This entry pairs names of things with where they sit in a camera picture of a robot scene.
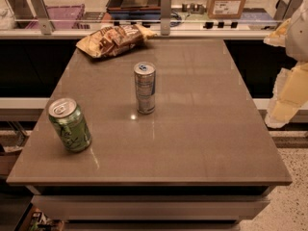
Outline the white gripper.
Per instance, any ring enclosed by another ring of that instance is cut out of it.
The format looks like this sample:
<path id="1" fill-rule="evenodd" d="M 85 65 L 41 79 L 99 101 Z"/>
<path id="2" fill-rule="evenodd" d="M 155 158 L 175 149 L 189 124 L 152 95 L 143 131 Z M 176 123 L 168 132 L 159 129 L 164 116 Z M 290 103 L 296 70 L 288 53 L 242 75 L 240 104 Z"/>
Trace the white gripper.
<path id="1" fill-rule="evenodd" d="M 292 69 L 280 70 L 269 100 L 265 123 L 269 128 L 281 128 L 308 102 L 308 0 L 267 35 L 264 43 L 286 47 L 287 55 L 298 61 Z"/>

